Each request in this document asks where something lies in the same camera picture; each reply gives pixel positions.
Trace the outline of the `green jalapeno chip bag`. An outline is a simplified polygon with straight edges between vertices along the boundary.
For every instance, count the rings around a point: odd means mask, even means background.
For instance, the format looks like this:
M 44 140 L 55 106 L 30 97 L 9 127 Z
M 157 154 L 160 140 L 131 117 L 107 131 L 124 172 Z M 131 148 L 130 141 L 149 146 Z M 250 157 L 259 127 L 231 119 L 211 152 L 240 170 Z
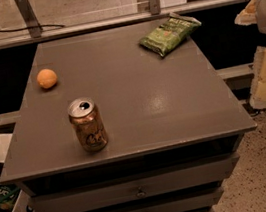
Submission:
M 171 12 L 167 21 L 139 40 L 139 44 L 148 50 L 165 57 L 185 41 L 201 22 L 193 17 L 181 16 Z

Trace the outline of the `grey drawer cabinet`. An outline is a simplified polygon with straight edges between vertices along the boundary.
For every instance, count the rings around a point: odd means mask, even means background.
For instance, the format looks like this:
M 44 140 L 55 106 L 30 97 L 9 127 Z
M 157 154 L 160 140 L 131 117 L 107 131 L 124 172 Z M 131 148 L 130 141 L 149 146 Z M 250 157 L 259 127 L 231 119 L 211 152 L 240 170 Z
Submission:
M 140 46 L 154 22 L 42 43 L 1 174 L 37 212 L 213 212 L 255 123 L 196 43 L 167 57 Z M 92 99 L 108 144 L 87 152 L 69 120 Z

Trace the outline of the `gold soda can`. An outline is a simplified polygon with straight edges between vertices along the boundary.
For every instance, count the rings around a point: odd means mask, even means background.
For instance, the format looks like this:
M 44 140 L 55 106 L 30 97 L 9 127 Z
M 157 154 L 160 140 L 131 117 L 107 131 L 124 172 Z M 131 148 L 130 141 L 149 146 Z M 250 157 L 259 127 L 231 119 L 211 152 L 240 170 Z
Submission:
M 97 152 L 108 144 L 108 135 L 98 106 L 92 99 L 75 99 L 68 107 L 68 114 L 79 143 L 85 151 Z

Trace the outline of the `orange fruit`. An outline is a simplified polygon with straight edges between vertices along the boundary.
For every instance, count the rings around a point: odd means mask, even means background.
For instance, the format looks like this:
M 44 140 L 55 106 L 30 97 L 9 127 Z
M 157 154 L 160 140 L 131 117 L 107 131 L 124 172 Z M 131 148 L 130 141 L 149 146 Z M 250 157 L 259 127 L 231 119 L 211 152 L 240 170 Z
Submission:
M 38 72 L 36 81 L 42 89 L 50 89 L 54 87 L 58 81 L 57 74 L 51 69 L 42 69 Z

